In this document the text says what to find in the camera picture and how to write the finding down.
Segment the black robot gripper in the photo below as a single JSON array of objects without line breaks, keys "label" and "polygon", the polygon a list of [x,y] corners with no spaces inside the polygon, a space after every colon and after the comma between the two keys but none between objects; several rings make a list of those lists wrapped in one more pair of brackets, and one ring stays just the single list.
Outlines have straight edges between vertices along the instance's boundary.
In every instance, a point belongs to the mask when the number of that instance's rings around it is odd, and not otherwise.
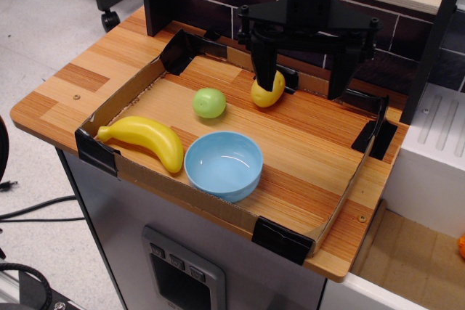
[{"label": "black robot gripper", "polygon": [[338,0],[279,0],[238,9],[238,41],[251,52],[257,83],[272,91],[279,49],[333,56],[328,99],[340,98],[360,58],[372,58],[376,17],[351,10]]}]

